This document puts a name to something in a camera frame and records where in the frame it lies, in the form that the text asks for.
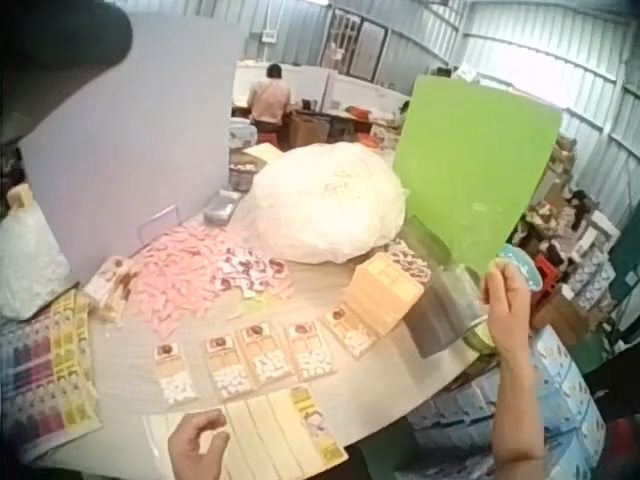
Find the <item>hand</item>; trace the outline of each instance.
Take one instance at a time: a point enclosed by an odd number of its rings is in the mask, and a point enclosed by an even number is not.
[[[211,439],[209,450],[200,454],[200,435],[224,427],[227,420],[220,410],[188,413],[169,437],[169,457],[176,480],[218,480],[222,457],[229,443],[227,432]]]
[[[524,276],[506,260],[495,260],[484,284],[489,332],[501,356],[528,352],[531,294]]]

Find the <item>large white plastic bag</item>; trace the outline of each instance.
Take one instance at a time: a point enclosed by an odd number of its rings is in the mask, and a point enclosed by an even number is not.
[[[396,236],[404,221],[405,193],[370,149],[318,144],[268,164],[241,206],[245,215],[252,213],[256,238],[270,255],[342,263]]]
[[[40,207],[19,209],[0,223],[0,316],[26,320],[73,283]]]

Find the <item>wall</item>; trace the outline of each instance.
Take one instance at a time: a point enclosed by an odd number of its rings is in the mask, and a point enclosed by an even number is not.
[[[454,62],[476,67],[493,86],[529,77],[560,87],[568,106],[562,128],[578,139],[574,183],[598,199],[619,227],[640,196],[640,130],[630,120],[640,116],[640,68],[632,62],[625,68],[633,29],[618,16],[483,1],[472,4],[454,52]]]
[[[111,0],[127,11],[160,11],[177,15],[204,15],[240,26],[244,52],[257,60],[317,65],[324,47],[332,7],[304,0]],[[376,83],[410,93],[416,77],[446,65],[462,18],[462,0],[450,7],[421,0],[335,0],[333,7],[358,14],[388,27],[390,32],[378,68]],[[262,30],[276,29],[277,43],[265,46]]]

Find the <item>teal lid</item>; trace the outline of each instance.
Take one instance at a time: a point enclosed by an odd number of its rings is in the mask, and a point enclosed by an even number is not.
[[[498,258],[504,258],[518,267],[518,270],[527,280],[527,286],[532,292],[542,290],[542,276],[535,263],[527,253],[521,248],[514,247],[508,243],[498,252]]]

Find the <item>green partition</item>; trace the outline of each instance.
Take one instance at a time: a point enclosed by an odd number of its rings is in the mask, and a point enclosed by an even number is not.
[[[484,273],[533,194],[561,116],[507,91],[419,77],[394,163],[408,216]]]

